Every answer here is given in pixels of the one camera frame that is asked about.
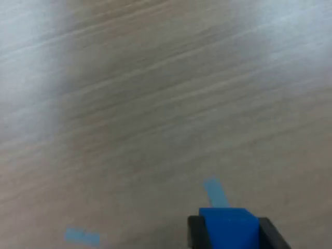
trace wood grain surface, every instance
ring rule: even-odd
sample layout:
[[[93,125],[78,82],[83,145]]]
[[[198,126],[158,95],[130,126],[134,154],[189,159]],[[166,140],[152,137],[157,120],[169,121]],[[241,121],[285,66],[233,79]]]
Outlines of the wood grain surface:
[[[0,248],[186,248],[220,178],[332,245],[332,2],[0,1]]]

